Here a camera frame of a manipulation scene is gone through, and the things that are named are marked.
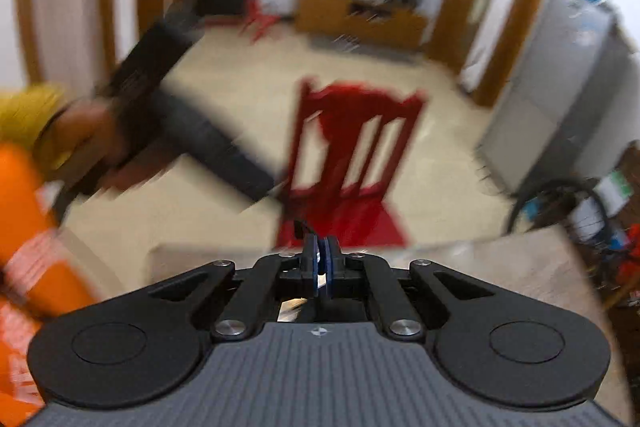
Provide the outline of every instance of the metal screw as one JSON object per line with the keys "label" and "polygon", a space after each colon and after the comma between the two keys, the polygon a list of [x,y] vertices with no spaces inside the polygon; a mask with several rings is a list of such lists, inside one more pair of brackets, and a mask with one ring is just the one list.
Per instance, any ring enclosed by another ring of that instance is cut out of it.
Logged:
{"label": "metal screw", "polygon": [[246,330],[246,326],[244,322],[235,321],[233,319],[227,319],[226,321],[220,321],[216,324],[216,331],[220,335],[224,335],[225,337],[234,337],[236,335],[240,335],[244,333]]}
{"label": "metal screw", "polygon": [[422,331],[420,323],[409,319],[400,319],[399,321],[392,322],[389,329],[396,335],[401,335],[402,337],[416,335]]}

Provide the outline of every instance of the red chair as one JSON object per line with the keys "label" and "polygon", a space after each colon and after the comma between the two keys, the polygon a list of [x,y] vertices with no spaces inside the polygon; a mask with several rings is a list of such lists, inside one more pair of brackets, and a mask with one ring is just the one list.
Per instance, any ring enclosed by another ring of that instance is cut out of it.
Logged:
{"label": "red chair", "polygon": [[[362,84],[337,83],[314,92],[312,79],[303,79],[289,171],[282,189],[287,205],[280,220],[276,247],[300,245],[294,235],[292,218],[306,221],[319,235],[335,235],[343,247],[405,247],[406,235],[393,211],[383,203],[383,198],[424,103],[425,97],[420,92],[399,102],[384,90],[367,89]],[[315,185],[294,189],[292,181],[298,164],[303,128],[305,122],[317,113],[322,135],[328,144],[322,173]],[[343,187],[362,128],[377,116],[381,118],[358,180],[353,185]],[[363,187],[383,129],[396,119],[404,120],[404,125],[380,181]]]}
{"label": "red chair", "polygon": [[240,30],[240,34],[244,33],[253,23],[257,23],[258,29],[251,41],[251,44],[255,44],[259,39],[265,36],[268,29],[279,20],[279,15],[268,15],[263,13],[258,0],[246,0],[246,14],[244,15],[244,25]]}

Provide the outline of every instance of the yellow sleeve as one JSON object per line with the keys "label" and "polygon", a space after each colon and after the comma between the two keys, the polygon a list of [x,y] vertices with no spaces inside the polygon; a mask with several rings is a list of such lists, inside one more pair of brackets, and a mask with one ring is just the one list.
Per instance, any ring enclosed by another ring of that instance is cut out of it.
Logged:
{"label": "yellow sleeve", "polygon": [[38,167],[51,168],[58,153],[54,144],[40,137],[63,103],[62,91],[50,84],[16,93],[0,93],[0,142],[23,147],[31,152]]}

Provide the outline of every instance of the gray refrigerator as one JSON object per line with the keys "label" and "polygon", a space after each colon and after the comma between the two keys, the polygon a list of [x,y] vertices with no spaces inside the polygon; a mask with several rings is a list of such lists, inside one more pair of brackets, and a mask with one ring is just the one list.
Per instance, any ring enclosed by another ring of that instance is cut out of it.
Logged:
{"label": "gray refrigerator", "polygon": [[516,194],[575,174],[628,67],[614,15],[586,0],[544,0],[478,156]]}

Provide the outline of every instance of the bicycle wheel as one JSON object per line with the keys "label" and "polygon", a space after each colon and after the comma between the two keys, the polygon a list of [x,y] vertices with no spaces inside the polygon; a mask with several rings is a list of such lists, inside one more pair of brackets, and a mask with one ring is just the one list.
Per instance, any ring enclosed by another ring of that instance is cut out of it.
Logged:
{"label": "bicycle wheel", "polygon": [[612,226],[602,198],[574,179],[545,182],[521,193],[504,227],[504,235],[560,224],[572,242],[590,247],[610,243]]}

